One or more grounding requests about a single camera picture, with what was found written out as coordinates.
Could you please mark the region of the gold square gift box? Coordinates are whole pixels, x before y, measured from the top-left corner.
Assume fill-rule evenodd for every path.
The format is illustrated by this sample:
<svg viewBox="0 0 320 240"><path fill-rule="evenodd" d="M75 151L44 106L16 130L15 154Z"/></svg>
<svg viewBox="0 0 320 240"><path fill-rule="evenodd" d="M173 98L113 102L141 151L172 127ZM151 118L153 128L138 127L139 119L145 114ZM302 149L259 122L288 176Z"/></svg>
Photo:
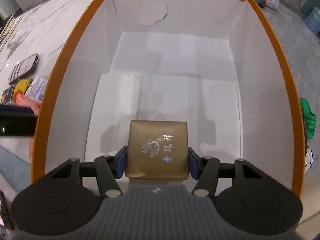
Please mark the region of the gold square gift box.
<svg viewBox="0 0 320 240"><path fill-rule="evenodd" d="M189 178L188 125L180 121L132 120L125 176L184 181Z"/></svg>

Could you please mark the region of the blue water jug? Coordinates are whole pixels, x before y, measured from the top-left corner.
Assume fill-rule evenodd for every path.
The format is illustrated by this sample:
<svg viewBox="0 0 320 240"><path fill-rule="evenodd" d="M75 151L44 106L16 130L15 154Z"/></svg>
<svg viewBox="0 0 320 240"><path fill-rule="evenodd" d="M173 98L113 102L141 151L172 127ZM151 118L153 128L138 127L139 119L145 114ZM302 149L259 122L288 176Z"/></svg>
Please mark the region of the blue water jug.
<svg viewBox="0 0 320 240"><path fill-rule="evenodd" d="M308 17L305 19L305 23L308 28L314 33L319 34L320 32L320 9L314 7Z"/></svg>

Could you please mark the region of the green slippers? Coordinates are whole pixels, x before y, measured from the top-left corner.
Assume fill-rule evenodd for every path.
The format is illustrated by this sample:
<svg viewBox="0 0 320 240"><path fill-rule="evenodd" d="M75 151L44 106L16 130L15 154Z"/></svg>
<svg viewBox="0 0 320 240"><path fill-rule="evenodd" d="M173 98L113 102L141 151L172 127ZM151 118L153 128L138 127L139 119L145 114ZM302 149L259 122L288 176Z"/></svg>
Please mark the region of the green slippers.
<svg viewBox="0 0 320 240"><path fill-rule="evenodd" d="M315 135L317 116L312 112L310 104L306 98L300 98L300 107L306 124L306 135L312 139Z"/></svg>

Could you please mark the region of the grey trash bin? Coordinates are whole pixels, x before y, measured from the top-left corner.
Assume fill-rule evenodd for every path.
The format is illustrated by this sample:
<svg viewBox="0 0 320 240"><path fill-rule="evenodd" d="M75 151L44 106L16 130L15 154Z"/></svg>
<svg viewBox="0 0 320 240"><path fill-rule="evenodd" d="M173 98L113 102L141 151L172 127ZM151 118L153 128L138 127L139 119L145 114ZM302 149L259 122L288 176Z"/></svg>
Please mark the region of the grey trash bin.
<svg viewBox="0 0 320 240"><path fill-rule="evenodd" d="M314 9L314 7L320 7L320 0L305 0L303 5L300 7L300 10L305 15L309 15L310 12Z"/></svg>

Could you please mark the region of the plaid zip case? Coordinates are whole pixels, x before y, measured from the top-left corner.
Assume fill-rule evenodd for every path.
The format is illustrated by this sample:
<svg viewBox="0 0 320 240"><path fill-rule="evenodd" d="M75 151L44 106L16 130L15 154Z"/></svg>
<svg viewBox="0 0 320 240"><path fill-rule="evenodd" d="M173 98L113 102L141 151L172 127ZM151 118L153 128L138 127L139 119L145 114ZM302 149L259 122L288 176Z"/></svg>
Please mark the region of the plaid zip case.
<svg viewBox="0 0 320 240"><path fill-rule="evenodd" d="M37 66L38 60L39 55L35 53L16 64L8 78L8 83L10 85L13 85L20 79L23 79L31 75Z"/></svg>

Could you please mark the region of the white blue tube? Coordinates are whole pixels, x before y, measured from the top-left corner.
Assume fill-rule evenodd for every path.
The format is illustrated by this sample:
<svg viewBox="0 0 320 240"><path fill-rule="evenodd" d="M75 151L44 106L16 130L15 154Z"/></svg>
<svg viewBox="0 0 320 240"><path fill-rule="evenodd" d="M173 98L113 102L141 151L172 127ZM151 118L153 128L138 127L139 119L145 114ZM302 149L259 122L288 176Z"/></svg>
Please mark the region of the white blue tube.
<svg viewBox="0 0 320 240"><path fill-rule="evenodd" d="M41 104L46 91L48 80L45 77L37 76L33 79L31 85L27 89L25 96L29 99Z"/></svg>

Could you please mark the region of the orange cardboard box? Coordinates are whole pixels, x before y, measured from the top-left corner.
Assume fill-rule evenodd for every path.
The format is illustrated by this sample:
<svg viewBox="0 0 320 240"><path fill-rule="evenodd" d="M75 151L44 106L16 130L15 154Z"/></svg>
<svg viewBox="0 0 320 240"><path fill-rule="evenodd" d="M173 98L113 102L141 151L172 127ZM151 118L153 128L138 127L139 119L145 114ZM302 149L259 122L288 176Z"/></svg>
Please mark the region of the orange cardboard box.
<svg viewBox="0 0 320 240"><path fill-rule="evenodd" d="M245 159L302 194L299 96L254 0L93 0L51 71L31 181L116 153L134 119L184 121L199 155Z"/></svg>

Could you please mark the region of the dark illustrated card box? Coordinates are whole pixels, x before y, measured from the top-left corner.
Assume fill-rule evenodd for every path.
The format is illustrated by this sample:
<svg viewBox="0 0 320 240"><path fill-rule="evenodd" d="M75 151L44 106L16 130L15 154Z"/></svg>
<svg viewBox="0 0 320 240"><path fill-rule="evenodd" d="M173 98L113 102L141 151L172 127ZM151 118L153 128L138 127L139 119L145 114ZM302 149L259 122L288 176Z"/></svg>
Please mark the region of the dark illustrated card box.
<svg viewBox="0 0 320 240"><path fill-rule="evenodd" d="M16 105L13 99L14 89L15 86L13 85L3 91L1 97L1 105Z"/></svg>

